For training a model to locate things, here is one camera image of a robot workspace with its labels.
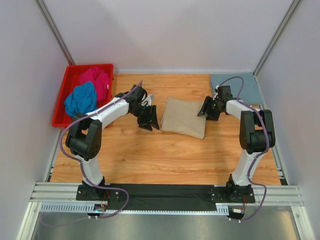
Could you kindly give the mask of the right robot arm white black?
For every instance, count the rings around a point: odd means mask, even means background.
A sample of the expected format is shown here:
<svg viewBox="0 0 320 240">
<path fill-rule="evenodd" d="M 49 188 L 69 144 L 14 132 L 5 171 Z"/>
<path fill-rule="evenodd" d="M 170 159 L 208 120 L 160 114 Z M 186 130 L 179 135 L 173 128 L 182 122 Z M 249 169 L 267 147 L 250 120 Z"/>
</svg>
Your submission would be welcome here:
<svg viewBox="0 0 320 240">
<path fill-rule="evenodd" d="M 252 176 L 260 162 L 276 142 L 273 115 L 270 110 L 259 110 L 244 103 L 241 99 L 212 98 L 207 96 L 197 114 L 207 120 L 217 121 L 221 113 L 232 115 L 240 120 L 239 143 L 242 153 L 236 169 L 230 174 L 224 187 L 215 187 L 212 196 L 223 199 L 253 203 Z"/>
</svg>

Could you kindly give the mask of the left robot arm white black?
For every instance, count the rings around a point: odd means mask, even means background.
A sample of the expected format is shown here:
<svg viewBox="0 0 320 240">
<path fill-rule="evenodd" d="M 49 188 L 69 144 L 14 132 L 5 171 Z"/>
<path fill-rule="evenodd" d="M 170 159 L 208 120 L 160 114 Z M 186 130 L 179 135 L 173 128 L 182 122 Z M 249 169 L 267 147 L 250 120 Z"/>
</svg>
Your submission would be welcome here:
<svg viewBox="0 0 320 240">
<path fill-rule="evenodd" d="M 98 161 L 105 127 L 122 116 L 132 114 L 137 118 L 139 128 L 148 131 L 160 129 L 153 99 L 154 96 L 143 89 L 119 93 L 97 110 L 87 114 L 78 113 L 73 117 L 73 125 L 68 130 L 65 145 L 79 161 L 83 175 L 82 183 L 77 189 L 77 200 L 103 200 L 109 193 L 105 189 L 105 178 Z"/>
</svg>

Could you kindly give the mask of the beige t shirt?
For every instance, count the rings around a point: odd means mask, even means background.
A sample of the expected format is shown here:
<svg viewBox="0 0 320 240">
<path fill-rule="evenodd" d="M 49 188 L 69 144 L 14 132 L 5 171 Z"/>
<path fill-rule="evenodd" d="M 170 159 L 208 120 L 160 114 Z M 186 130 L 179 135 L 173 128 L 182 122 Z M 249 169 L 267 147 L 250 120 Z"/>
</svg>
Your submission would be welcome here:
<svg viewBox="0 0 320 240">
<path fill-rule="evenodd" d="M 206 117 L 198 116 L 202 103 L 168 97 L 161 119 L 163 132 L 177 133 L 197 139 L 205 137 Z"/>
</svg>

